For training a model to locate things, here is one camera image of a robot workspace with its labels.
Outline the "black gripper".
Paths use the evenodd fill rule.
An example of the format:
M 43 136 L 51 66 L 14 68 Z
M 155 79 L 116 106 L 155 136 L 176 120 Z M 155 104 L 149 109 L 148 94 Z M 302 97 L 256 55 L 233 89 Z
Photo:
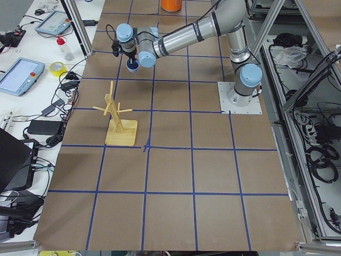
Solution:
M 126 52 L 125 55 L 128 56 L 129 62 L 135 62 L 136 50 L 132 52 Z

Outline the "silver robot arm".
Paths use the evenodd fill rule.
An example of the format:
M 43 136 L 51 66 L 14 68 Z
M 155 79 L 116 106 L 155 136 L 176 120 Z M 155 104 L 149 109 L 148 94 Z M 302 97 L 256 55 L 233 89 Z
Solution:
M 236 75 L 236 83 L 229 92 L 231 102 L 240 98 L 254 97 L 260 85 L 262 70 L 251 63 L 252 55 L 244 32 L 243 18 L 246 14 L 244 1 L 217 1 L 198 20 L 178 28 L 166 35 L 159 35 L 156 27 L 132 27 L 121 23 L 114 31 L 112 54 L 128 56 L 126 62 L 130 72 L 140 66 L 151 68 L 157 59 L 203 42 L 213 36 L 226 35 L 230 46 L 230 60 Z

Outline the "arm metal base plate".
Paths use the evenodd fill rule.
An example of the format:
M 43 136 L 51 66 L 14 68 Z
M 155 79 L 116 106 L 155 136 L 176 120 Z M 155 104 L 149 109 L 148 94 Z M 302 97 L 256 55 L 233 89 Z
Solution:
M 222 114 L 261 115 L 262 109 L 259 96 L 241 96 L 234 90 L 235 82 L 217 82 Z

